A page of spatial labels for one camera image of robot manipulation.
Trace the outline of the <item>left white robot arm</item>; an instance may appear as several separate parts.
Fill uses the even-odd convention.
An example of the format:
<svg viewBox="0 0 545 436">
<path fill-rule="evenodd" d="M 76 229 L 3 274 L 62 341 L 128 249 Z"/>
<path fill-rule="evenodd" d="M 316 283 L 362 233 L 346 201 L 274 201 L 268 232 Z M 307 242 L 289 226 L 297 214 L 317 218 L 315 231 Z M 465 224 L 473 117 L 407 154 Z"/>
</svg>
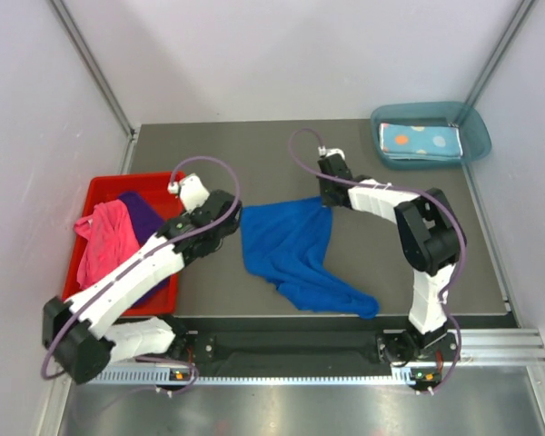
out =
<svg viewBox="0 0 545 436">
<path fill-rule="evenodd" d="M 160 282 L 214 253 L 236 232 L 241 215 L 238 197 L 212 191 L 200 205 L 167 220 L 102 280 L 67 300 L 49 300 L 42 311 L 45 360 L 85 384 L 112 362 L 167 352 L 179 333 L 172 323 L 159 317 L 127 324 L 118 319 Z"/>
</svg>

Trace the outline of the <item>light blue polka-dot towel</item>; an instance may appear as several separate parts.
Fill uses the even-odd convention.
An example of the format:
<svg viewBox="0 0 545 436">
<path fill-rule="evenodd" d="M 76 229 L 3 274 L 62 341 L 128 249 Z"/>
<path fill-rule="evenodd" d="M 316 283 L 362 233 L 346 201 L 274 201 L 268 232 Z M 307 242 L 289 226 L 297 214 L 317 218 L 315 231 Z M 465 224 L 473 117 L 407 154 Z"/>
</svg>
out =
<svg viewBox="0 0 545 436">
<path fill-rule="evenodd" d="M 381 152 L 394 161 L 458 162 L 463 156 L 456 127 L 381 123 L 378 137 Z"/>
</svg>

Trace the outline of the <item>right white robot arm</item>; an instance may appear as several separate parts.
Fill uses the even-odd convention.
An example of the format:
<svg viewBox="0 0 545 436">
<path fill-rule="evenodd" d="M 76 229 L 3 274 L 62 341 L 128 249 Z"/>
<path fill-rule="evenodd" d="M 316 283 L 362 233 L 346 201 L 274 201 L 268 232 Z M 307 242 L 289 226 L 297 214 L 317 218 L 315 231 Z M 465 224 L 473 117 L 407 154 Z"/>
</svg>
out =
<svg viewBox="0 0 545 436">
<path fill-rule="evenodd" d="M 460 259 L 458 232 L 444 192 L 431 188 L 422 194 L 399 192 L 373 179 L 354 177 L 340 149 L 321 149 L 317 161 L 322 204 L 370 213 L 397 226 L 403 255 L 413 269 L 409 312 L 411 346 L 424 350 L 447 331 L 446 302 L 439 298 Z"/>
</svg>

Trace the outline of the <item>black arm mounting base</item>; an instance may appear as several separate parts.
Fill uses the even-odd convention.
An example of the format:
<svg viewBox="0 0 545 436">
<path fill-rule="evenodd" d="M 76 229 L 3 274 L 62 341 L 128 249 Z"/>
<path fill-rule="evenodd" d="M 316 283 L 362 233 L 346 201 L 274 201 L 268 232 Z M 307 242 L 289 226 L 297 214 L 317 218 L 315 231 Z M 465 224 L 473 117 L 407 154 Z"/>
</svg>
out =
<svg viewBox="0 0 545 436">
<path fill-rule="evenodd" d="M 453 333 L 418 349 L 407 332 L 244 331 L 188 333 L 163 355 L 195 364 L 203 377 L 378 376 L 402 363 L 449 363 Z"/>
</svg>

